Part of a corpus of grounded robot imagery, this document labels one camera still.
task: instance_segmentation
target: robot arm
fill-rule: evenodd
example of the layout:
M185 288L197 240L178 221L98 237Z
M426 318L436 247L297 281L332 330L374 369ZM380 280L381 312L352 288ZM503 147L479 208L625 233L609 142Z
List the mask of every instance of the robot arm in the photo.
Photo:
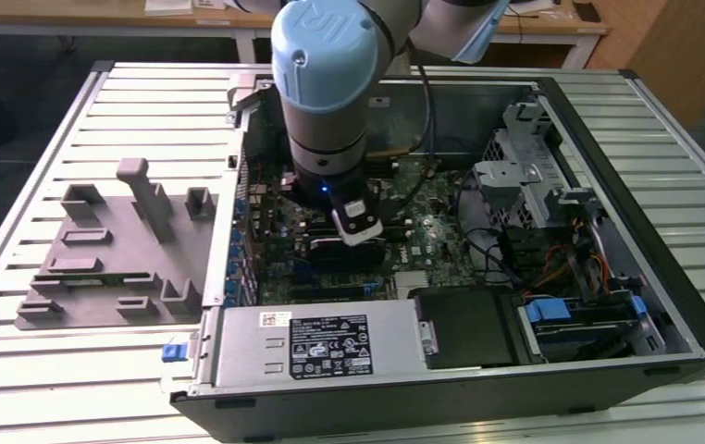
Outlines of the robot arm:
M368 89L406 38L453 60L483 56L508 0L225 0L277 15L272 72L282 98L297 186L330 210L349 245L378 236L362 171Z

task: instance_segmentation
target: wooden cabinet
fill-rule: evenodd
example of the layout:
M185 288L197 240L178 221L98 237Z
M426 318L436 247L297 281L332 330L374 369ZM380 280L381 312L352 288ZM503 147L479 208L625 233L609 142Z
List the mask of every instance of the wooden cabinet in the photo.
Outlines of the wooden cabinet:
M592 0L612 27L588 68L629 68L675 118L705 116L705 1Z

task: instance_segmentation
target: ur logo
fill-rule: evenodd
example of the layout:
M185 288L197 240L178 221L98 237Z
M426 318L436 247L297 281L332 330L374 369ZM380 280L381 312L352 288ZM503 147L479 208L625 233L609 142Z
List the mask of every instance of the ur logo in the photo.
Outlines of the ur logo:
M349 24L350 18L342 17L334 12L318 10L316 4L310 5L297 19L298 26L317 34L326 43L337 39Z

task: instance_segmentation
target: metal slatted surface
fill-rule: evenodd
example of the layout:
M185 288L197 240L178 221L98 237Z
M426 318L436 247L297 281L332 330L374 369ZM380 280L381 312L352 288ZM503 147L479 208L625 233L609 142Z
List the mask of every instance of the metal slatted surface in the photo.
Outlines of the metal slatted surface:
M188 363L165 367L158 356L159 345L185 340L194 326L22 332L11 322L57 233L63 217L57 199L70 183L95 183L105 194L129 193L113 179L114 162L143 155L167 193L233 186L222 158L240 139L222 115L225 89L242 72L265 73L266 67L117 64L86 85L45 154L50 165L39 166L39 183L34 171L18 223L7 221L7 233L0 233L7 234L0 240L0 442L213 442L170 408L162 393L169 387L159 383L163 374L173 386L189 376ZM555 77L705 297L705 156L667 130L665 116L649 109L632 85L615 72L431 72ZM607 412L308 440L455 443L527 436L557 443L705 441L705 380L657 388Z

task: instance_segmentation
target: power supply label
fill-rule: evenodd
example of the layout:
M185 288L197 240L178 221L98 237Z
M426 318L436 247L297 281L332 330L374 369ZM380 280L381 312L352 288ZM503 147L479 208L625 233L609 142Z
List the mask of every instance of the power supply label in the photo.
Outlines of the power supply label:
M373 373L364 314L290 319L288 330L290 377L312 379Z

